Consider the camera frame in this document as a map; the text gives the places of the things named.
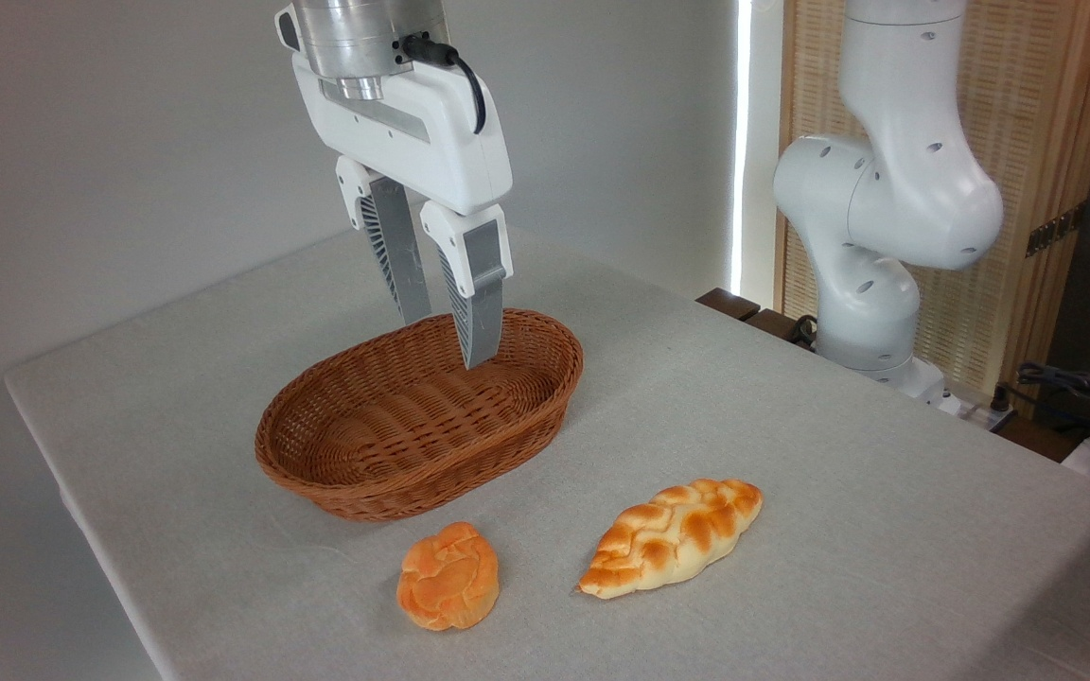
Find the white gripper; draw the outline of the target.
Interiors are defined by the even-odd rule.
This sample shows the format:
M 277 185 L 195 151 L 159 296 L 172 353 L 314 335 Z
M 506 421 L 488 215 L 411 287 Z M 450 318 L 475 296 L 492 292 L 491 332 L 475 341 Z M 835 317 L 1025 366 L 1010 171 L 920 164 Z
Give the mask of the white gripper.
M 493 203 L 512 189 L 512 173 L 491 92 L 482 89 L 485 122 L 476 133 L 470 81 L 458 70 L 419 65 L 383 80 L 382 99 L 358 100 L 317 78 L 303 54 L 291 56 L 291 66 L 312 125 L 342 155 L 336 177 L 347 215 L 367 238 L 405 326 L 431 315 L 408 186 L 432 199 L 421 224 L 440 254 L 467 368 L 493 358 L 502 280 L 512 275 L 505 216 Z

